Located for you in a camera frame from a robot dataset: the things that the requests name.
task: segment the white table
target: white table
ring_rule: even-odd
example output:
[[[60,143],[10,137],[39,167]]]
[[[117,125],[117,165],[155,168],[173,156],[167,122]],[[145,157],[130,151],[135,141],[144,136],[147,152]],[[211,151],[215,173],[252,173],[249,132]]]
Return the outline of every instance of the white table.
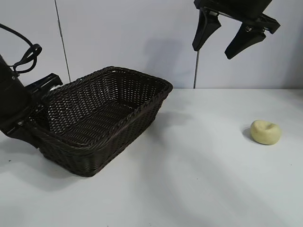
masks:
[[[251,141],[255,119],[279,143]],[[1,227],[302,227],[303,91],[174,90],[92,178],[0,136]]]

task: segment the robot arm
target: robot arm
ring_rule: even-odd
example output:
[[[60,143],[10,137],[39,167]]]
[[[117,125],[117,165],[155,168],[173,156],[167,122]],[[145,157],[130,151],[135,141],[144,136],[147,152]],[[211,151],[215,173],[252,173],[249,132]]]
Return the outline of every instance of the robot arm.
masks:
[[[200,10],[200,17],[193,48],[199,51],[206,40],[221,27],[219,15],[224,15],[242,22],[233,41],[225,54],[233,58],[249,46],[266,38],[265,30],[273,34],[280,24],[273,18],[263,14],[272,0],[195,0]]]

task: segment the black cable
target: black cable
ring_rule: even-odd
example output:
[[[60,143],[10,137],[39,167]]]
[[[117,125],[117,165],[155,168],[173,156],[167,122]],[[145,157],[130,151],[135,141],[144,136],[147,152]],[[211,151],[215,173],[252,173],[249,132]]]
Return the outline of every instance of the black cable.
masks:
[[[206,12],[204,10],[204,8],[200,9],[200,13],[199,13],[199,21],[201,20],[201,15],[203,14],[205,22],[204,22],[204,26],[203,26],[203,31],[202,34],[205,32],[208,20],[207,20],[207,15]],[[196,83],[197,83],[197,75],[198,75],[198,64],[199,64],[199,54],[200,54],[200,50],[197,51],[197,57],[196,57],[196,69],[195,69],[195,78],[194,78],[194,89],[196,88]]]
[[[19,32],[15,31],[15,30],[13,30],[13,29],[11,29],[11,28],[3,25],[3,24],[0,24],[0,28],[13,33],[14,35],[16,35],[19,38],[23,39],[30,46],[29,49],[25,52],[25,54],[21,58],[21,60],[18,61],[17,63],[15,63],[15,64],[11,65],[10,67],[13,68],[13,70],[17,73],[17,75],[21,74],[21,73],[27,73],[27,72],[30,72],[31,70],[33,70],[33,68],[37,64],[37,56],[41,53],[42,47],[39,44],[32,44],[22,34],[20,34]],[[27,64],[27,63],[29,63],[31,61],[33,61],[33,64],[27,70],[17,71],[17,67],[18,66]]]

